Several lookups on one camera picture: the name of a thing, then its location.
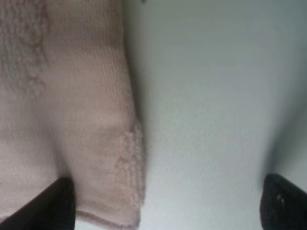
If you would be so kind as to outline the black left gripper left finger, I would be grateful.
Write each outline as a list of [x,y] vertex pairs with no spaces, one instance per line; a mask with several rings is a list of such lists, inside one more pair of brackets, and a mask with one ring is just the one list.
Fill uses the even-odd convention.
[[72,179],[62,177],[6,218],[2,230],[73,230],[76,198]]

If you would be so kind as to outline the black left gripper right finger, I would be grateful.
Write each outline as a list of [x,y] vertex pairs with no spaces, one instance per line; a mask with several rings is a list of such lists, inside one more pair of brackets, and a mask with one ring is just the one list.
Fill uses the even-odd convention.
[[264,230],[305,230],[307,193],[279,174],[268,174],[260,200],[260,220]]

